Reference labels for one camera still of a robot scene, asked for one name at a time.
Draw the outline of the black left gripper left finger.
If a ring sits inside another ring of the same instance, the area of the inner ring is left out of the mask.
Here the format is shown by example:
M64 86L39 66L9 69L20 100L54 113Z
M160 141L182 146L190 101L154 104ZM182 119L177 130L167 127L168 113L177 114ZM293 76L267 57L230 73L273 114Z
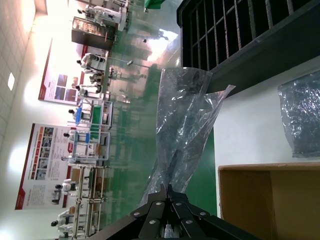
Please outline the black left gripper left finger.
M117 220L95 233L90 240L154 240L161 235L167 191L164 185L160 191L151 193L147 203L133 210L129 215Z

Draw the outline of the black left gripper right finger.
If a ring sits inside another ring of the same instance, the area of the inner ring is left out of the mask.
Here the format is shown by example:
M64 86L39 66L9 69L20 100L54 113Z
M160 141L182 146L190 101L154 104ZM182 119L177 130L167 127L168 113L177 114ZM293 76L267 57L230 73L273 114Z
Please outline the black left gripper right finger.
M251 233L190 203L185 193L167 188L167 223L184 240L257 240Z

